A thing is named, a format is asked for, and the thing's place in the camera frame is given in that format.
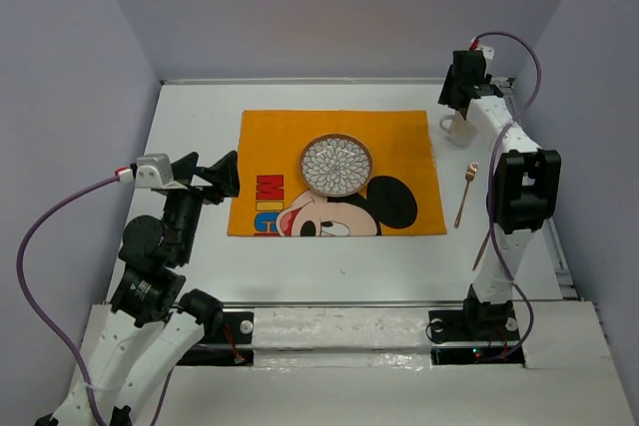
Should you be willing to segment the white ceramic mug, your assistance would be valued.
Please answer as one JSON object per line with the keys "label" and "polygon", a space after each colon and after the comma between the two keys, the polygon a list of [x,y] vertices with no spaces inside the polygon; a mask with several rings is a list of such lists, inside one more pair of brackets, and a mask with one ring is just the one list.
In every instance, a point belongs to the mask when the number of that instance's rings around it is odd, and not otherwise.
{"label": "white ceramic mug", "polygon": [[448,140],[455,146],[469,147],[476,138],[476,129],[456,111],[454,114],[441,116],[439,127],[447,134]]}

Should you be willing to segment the copper fork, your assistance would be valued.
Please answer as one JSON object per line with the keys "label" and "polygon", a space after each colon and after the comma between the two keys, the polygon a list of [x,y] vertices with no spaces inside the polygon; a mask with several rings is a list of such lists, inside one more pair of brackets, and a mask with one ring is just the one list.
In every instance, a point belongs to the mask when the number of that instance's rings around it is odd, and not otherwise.
{"label": "copper fork", "polygon": [[464,174],[464,190],[463,190],[463,194],[460,200],[460,204],[454,219],[454,223],[453,223],[453,227],[454,228],[459,228],[460,223],[461,223],[461,219],[463,216],[463,210],[465,207],[465,203],[467,200],[467,195],[468,195],[468,191],[469,191],[469,187],[470,184],[474,181],[476,175],[477,175],[477,171],[478,171],[478,162],[471,162]]}

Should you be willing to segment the yellow cartoon cloth napkin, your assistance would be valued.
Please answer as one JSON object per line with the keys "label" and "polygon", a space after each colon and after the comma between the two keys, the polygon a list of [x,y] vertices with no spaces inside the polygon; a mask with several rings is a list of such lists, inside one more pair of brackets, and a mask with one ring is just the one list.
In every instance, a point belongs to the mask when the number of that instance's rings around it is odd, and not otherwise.
{"label": "yellow cartoon cloth napkin", "polygon": [[[315,140],[347,137],[367,151],[371,177],[349,197],[319,196],[304,182],[305,148]],[[231,236],[446,232],[424,111],[245,111],[239,173]]]}

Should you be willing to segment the floral patterned plate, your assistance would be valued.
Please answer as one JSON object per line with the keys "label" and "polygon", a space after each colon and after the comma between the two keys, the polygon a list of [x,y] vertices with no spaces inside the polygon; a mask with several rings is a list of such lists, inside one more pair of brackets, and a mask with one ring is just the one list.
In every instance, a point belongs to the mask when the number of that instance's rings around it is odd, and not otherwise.
{"label": "floral patterned plate", "polygon": [[346,134],[327,134],[311,140],[300,156],[306,186],[324,197],[343,198],[360,192],[372,176],[367,146]]}

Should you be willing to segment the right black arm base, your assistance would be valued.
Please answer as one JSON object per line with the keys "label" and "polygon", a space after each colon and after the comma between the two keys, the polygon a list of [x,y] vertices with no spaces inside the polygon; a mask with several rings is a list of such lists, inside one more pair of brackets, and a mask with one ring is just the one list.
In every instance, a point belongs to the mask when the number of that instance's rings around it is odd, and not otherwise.
{"label": "right black arm base", "polygon": [[525,365],[511,300],[480,303],[468,296],[458,308],[431,310],[425,336],[434,366]]}

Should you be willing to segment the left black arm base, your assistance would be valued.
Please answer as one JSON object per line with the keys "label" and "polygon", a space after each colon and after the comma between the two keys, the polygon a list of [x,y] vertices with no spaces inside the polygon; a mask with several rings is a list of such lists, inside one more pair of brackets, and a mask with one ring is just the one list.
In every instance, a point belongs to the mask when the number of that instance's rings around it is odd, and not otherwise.
{"label": "left black arm base", "polygon": [[254,363],[254,313],[232,310],[222,323],[188,350],[178,366],[244,367]]}

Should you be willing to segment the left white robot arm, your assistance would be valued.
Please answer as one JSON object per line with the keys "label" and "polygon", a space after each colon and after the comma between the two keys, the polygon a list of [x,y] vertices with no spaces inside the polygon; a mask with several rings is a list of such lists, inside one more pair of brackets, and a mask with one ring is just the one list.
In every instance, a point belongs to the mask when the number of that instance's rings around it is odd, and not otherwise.
{"label": "left white robot arm", "polygon": [[198,160],[195,152],[176,161],[145,155],[83,190],[131,183],[165,202],[160,217],[139,215],[124,228],[118,258],[125,269],[90,358],[82,357],[39,305],[33,307],[80,370],[64,402],[38,424],[132,425],[153,391],[167,386],[186,352],[219,334],[222,303],[198,289],[182,293],[186,279],[175,270],[191,258],[203,206],[239,195],[238,154],[231,151],[208,167]]}

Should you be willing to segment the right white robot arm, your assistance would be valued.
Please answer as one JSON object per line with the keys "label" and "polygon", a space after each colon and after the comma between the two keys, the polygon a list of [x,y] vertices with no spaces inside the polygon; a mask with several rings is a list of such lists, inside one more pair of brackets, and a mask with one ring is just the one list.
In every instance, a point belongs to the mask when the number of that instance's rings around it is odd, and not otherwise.
{"label": "right white robot arm", "polygon": [[561,157],[542,149],[514,120],[491,82],[491,59],[485,47],[454,51],[438,99],[491,153],[485,256],[461,308],[430,313],[428,332],[436,344],[486,341],[505,330],[525,249],[552,217],[557,201]]}

